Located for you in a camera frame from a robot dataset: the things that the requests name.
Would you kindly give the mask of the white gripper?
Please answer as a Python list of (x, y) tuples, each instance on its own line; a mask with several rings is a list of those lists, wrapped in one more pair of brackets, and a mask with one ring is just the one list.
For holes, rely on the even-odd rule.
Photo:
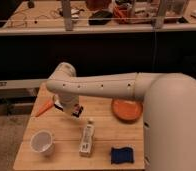
[(78, 116), (80, 105), (79, 98), (77, 96), (67, 96), (63, 98), (62, 96), (57, 97), (56, 105), (59, 109), (71, 116)]

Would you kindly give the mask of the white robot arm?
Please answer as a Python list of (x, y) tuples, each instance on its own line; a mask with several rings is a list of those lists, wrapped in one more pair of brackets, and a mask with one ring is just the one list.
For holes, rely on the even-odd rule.
[(127, 73), (78, 77), (60, 63), (47, 89), (68, 107), (80, 95), (144, 104), (146, 171), (196, 171), (196, 79), (182, 73)]

